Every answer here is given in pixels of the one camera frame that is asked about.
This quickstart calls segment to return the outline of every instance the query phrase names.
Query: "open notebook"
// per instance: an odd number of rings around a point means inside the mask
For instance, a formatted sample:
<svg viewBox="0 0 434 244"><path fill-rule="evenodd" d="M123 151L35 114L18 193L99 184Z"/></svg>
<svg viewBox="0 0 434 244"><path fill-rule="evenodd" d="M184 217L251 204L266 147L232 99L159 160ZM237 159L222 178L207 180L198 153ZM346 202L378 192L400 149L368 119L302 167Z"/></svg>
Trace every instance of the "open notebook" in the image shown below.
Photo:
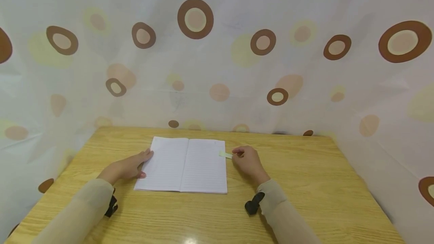
<svg viewBox="0 0 434 244"><path fill-rule="evenodd" d="M227 193L225 142L154 137L154 156L143 165L146 178L134 190Z"/></svg>

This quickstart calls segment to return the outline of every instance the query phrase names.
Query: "beige sleeve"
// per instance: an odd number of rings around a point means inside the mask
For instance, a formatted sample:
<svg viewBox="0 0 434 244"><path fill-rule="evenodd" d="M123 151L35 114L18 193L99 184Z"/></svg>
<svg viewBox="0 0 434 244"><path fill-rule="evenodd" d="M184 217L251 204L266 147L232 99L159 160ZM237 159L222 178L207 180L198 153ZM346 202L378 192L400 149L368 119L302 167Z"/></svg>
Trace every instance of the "beige sleeve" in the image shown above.
<svg viewBox="0 0 434 244"><path fill-rule="evenodd" d="M105 180L87 182L32 243L82 243L108 210L112 194L113 186Z"/></svg>
<svg viewBox="0 0 434 244"><path fill-rule="evenodd" d="M321 244L279 184L274 180L267 181L258 187L257 192L265 193L259 205L279 244Z"/></svg>

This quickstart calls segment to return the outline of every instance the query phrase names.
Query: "green sticky note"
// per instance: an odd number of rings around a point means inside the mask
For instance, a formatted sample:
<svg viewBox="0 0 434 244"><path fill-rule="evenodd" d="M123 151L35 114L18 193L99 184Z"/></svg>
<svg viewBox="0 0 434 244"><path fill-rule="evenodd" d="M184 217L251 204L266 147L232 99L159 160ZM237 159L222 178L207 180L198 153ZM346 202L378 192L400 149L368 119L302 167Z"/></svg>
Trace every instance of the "green sticky note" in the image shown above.
<svg viewBox="0 0 434 244"><path fill-rule="evenodd" d="M224 156L227 159L232 159L232 154L220 151L219 156Z"/></svg>

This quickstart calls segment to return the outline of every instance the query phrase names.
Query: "wooden table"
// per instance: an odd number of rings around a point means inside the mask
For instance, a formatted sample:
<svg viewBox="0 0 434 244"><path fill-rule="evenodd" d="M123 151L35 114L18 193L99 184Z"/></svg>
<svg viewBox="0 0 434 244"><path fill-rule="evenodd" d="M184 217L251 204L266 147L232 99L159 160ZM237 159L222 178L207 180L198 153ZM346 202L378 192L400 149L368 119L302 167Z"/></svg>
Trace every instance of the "wooden table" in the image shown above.
<svg viewBox="0 0 434 244"><path fill-rule="evenodd" d="M111 162L148 148L153 136L220 139L227 152L253 146L323 244L403 244L330 138L131 127L97 130L6 243L31 242L87 181ZM118 182L118 211L103 218L86 243L276 242L265 218L249 217L244 209L254 188L231 160L226 166L227 195L134 191L135 181Z"/></svg>

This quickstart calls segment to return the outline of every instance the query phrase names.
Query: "curtain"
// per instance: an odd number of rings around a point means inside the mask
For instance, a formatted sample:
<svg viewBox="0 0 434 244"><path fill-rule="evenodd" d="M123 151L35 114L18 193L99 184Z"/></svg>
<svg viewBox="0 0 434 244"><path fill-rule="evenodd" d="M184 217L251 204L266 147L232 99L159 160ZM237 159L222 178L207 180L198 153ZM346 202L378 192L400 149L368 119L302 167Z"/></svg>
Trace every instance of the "curtain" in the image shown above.
<svg viewBox="0 0 434 244"><path fill-rule="evenodd" d="M0 241L100 126L331 136L434 239L433 0L0 0Z"/></svg>

